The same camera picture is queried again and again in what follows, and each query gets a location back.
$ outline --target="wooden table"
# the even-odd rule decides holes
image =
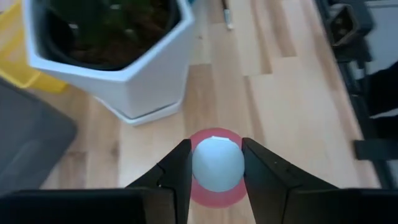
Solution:
[[[356,161],[361,139],[312,0],[197,0],[194,53],[183,110],[132,127],[75,88],[35,91],[78,122],[80,132],[43,188],[123,187],[183,138],[212,127],[250,137],[338,187],[378,187]],[[248,198],[226,209],[191,202],[189,223],[254,223]]]

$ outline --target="red disc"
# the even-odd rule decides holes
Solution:
[[[242,148],[242,138],[238,134],[223,128],[211,128],[201,130],[191,136],[192,151],[195,150],[199,143],[212,136],[229,138],[229,140],[235,142]],[[245,195],[246,186],[243,178],[239,184],[231,190],[213,192],[202,187],[195,177],[192,176],[191,198],[200,205],[210,208],[226,208],[242,200]]]

